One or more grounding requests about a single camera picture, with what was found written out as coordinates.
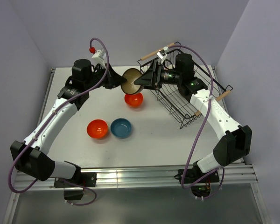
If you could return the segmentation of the beige brown bowl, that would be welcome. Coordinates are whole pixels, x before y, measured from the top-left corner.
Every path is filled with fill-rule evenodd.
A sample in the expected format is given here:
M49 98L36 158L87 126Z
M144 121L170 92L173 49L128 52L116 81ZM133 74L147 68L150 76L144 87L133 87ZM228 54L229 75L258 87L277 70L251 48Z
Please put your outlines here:
M126 79L126 82L121 84L121 89L125 94L135 95L143 90L142 85L134 84L134 81L141 77L141 72L138 69L130 68L123 73L122 77Z

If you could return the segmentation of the orange bowl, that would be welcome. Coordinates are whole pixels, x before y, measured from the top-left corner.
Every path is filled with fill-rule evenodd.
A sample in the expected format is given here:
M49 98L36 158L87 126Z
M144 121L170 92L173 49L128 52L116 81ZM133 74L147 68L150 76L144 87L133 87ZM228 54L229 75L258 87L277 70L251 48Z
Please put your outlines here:
M108 124L104 120L95 119L88 124L86 132L91 138L102 139L108 133Z
M126 94L124 96L125 103L132 108L137 108L141 106L143 103L144 97L141 93L135 94L135 95L128 95Z

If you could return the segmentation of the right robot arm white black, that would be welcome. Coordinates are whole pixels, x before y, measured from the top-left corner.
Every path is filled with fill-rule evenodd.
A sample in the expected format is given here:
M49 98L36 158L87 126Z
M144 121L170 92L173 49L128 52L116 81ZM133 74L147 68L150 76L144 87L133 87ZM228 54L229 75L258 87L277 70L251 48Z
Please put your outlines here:
M147 71L133 81L141 88L156 90L162 84L174 84L179 93L207 119L219 142L212 153L194 164L193 178L203 182L209 172L225 167L250 152L252 130L235 121L217 102L203 80L194 72L194 61L190 54L180 53L175 57L175 67L164 69L154 60Z

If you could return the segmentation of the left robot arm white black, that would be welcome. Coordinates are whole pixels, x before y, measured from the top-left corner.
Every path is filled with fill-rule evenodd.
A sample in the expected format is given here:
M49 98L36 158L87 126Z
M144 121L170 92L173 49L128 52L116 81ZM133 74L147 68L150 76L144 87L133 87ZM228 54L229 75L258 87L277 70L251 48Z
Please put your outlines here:
M88 89L101 86L113 89L126 79L117 74L112 67L93 66L87 59L75 61L71 76L60 90L52 109L39 126L25 140L14 141L11 153L15 168L37 180L64 178L70 186L77 186L82 180L80 167L70 162L57 162L48 157L49 150L63 129L89 98Z

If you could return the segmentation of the blue bowl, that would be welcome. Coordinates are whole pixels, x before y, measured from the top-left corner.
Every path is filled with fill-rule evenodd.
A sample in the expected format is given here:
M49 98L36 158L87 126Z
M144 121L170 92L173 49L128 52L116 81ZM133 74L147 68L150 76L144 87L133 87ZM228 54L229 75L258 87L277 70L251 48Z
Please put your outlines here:
M125 118L118 118L111 123L110 130L116 138L125 139L132 133L132 124Z

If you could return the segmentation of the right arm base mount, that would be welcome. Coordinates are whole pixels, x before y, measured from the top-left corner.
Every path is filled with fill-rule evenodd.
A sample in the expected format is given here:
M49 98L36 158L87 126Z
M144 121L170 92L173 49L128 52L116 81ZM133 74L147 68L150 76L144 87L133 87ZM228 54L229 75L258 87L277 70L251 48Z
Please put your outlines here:
M198 180L204 175L201 171L195 171L194 168L188 169L185 175L184 183L185 184L192 184L194 181ZM210 174L209 176L205 177L204 179L200 180L198 183L202 185L194 185L192 186L191 193L200 199L204 199L211 194L211 184L212 183L219 183L219 174L218 171Z

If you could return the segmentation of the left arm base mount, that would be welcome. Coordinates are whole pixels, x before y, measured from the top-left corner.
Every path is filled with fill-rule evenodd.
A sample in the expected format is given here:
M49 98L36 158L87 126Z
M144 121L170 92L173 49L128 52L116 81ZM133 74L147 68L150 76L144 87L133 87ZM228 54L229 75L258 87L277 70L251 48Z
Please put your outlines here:
M96 172L82 172L77 177L71 179L56 178L54 180L54 188L63 189L63 197L67 203L76 206L88 205L97 199L97 193L91 189L96 186ZM88 203L76 203L80 201L86 192L91 192L94 198Z

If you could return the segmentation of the aluminium mounting rail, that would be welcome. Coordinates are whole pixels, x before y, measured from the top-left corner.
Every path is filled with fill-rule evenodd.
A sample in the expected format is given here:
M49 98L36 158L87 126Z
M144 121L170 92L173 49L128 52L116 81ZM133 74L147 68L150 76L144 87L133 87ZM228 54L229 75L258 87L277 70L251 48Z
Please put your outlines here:
M134 168L89 168L82 173L96 173L96 184L92 189L123 189L123 188L153 188L180 187L174 178L179 169L184 166L153 166ZM233 163L225 168L223 184L257 183L252 165Z

